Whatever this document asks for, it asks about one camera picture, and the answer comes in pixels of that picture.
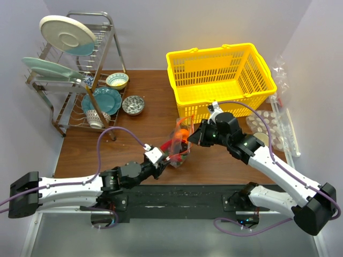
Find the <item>clear zip top bag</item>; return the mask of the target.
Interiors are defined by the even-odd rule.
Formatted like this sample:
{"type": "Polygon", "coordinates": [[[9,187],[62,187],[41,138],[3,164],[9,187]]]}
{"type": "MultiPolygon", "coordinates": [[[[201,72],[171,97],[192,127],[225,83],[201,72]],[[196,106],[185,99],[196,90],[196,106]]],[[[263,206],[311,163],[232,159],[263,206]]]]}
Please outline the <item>clear zip top bag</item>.
{"type": "Polygon", "coordinates": [[[192,147],[188,137],[193,133],[193,115],[176,120],[176,125],[170,132],[167,141],[160,146],[160,149],[170,158],[169,165],[178,168],[185,162],[192,147]]]}

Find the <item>orange fruit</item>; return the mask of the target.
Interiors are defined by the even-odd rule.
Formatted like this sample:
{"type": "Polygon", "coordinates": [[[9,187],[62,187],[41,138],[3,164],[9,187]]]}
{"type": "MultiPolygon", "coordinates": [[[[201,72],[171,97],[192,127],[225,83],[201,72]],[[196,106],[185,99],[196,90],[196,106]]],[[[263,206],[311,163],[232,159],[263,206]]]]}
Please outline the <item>orange fruit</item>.
{"type": "Polygon", "coordinates": [[[182,142],[188,143],[189,134],[189,130],[182,128],[175,133],[175,137],[180,139],[182,142]]]}

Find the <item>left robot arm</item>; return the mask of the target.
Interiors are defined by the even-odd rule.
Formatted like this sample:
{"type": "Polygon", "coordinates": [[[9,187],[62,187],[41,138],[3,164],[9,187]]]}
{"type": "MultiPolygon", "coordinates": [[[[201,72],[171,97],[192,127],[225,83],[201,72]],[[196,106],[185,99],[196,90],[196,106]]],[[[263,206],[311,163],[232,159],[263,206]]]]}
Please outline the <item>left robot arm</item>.
{"type": "Polygon", "coordinates": [[[10,186],[8,217],[23,218],[39,210],[66,206],[105,210],[124,189],[138,186],[149,177],[158,179],[169,163],[170,157],[156,163],[146,157],[141,164],[131,161],[101,172],[94,179],[55,179],[40,177],[37,171],[29,172],[10,186]]]}

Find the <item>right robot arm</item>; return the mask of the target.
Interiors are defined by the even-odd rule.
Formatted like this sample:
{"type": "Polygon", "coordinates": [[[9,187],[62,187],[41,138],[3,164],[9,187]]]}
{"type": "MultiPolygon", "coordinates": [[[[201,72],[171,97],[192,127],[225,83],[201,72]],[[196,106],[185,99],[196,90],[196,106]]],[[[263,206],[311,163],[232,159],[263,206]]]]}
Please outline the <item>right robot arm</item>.
{"type": "Polygon", "coordinates": [[[277,192],[249,183],[232,197],[244,210],[263,207],[279,212],[312,236],[318,235],[328,221],[341,215],[336,190],[331,184],[320,185],[274,156],[262,141],[243,133],[237,119],[229,112],[202,120],[188,141],[202,147],[224,146],[232,157],[267,175],[282,188],[282,192],[277,192]]]}

